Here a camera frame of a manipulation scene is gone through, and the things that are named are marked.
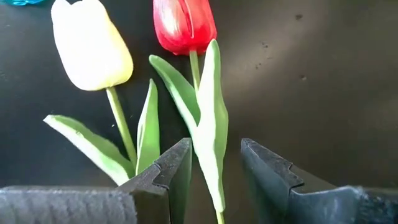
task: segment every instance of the tulip stem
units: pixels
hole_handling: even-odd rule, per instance
[[[216,212],[217,213],[217,223],[218,224],[224,224],[224,215],[222,212]]]
[[[122,137],[124,147],[126,148],[127,154],[129,155],[130,161],[132,162],[134,168],[137,164],[137,153],[134,143],[132,142],[129,127],[127,126],[126,119],[123,114],[122,106],[118,98],[118,93],[116,93],[115,88],[108,87],[106,89],[106,94],[108,96],[109,102],[111,103],[111,108],[113,116],[116,120],[116,124],[119,128],[120,135]]]
[[[199,63],[198,63],[198,53],[196,50],[189,51],[189,59],[191,61],[193,87],[195,88],[195,92],[198,92],[200,84],[200,72],[199,72]]]

